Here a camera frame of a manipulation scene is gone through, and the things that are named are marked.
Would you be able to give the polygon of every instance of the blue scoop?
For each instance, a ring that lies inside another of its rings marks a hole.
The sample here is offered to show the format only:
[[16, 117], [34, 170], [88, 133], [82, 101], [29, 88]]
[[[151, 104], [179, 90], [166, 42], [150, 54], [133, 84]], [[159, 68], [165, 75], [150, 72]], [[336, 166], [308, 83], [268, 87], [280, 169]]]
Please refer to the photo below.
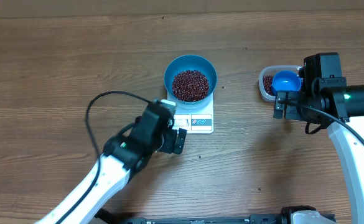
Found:
[[284, 91], [299, 91], [301, 89], [302, 81], [299, 76], [292, 71], [281, 71], [273, 76], [271, 84], [271, 91], [276, 96], [279, 90]]

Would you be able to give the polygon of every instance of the bowl of beans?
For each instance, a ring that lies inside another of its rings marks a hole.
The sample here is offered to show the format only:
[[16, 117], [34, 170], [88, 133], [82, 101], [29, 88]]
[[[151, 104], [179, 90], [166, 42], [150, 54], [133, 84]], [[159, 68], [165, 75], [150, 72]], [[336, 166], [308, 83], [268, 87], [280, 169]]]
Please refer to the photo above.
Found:
[[173, 60], [165, 70], [168, 93], [183, 105], [198, 105], [210, 96], [218, 76], [213, 65], [198, 55], [183, 55]]

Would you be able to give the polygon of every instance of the container of beans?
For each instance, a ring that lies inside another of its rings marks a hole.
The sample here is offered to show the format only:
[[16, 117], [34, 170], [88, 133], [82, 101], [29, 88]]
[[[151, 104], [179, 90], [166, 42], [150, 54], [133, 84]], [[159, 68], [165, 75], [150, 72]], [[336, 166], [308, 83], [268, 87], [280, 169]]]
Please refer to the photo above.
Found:
[[197, 106], [210, 96], [218, 76], [213, 65], [198, 55], [183, 55], [173, 60], [165, 70], [164, 82], [168, 93], [178, 105]]
[[261, 92], [262, 99], [266, 102], [274, 102], [276, 100], [271, 89], [273, 76], [275, 76], [275, 74], [281, 71], [292, 71], [298, 74], [300, 67], [301, 66], [298, 65], [276, 65], [263, 69], [259, 74], [259, 90]]

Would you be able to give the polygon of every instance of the pile of beans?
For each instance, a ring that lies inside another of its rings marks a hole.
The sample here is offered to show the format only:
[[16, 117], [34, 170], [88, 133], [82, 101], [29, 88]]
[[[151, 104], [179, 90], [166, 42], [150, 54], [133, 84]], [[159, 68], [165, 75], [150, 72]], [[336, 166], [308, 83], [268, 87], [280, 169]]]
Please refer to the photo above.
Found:
[[174, 96], [185, 102], [200, 101], [207, 97], [208, 91], [208, 79], [197, 70], [180, 72], [172, 82]]
[[271, 75], [266, 75], [265, 77], [263, 77], [263, 86], [264, 86], [264, 90], [270, 94], [271, 96], [274, 96], [273, 92], [271, 91], [271, 84], [273, 82], [273, 76]]

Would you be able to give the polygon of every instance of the small blue cup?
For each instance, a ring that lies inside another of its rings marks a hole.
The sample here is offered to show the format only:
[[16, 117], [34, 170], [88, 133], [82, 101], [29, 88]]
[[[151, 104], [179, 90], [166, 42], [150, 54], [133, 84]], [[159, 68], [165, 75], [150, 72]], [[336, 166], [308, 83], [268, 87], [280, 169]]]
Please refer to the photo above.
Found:
[[299, 91], [301, 89], [302, 81], [298, 74], [292, 71], [281, 71], [273, 76], [271, 84], [271, 91], [275, 96], [279, 90], [284, 91]]
[[217, 71], [215, 70], [211, 62], [198, 55], [183, 55], [176, 58], [168, 65], [164, 75], [165, 88], [167, 89], [168, 93], [170, 93], [175, 99], [176, 97], [172, 92], [172, 82], [174, 81], [174, 78], [177, 74], [186, 70], [198, 70], [203, 75], [205, 75], [209, 83], [208, 95], [204, 99], [196, 102], [186, 102], [181, 100], [178, 101], [179, 103], [185, 105], [200, 104], [205, 101], [205, 99], [208, 98], [208, 96], [210, 96], [215, 90], [218, 82]]

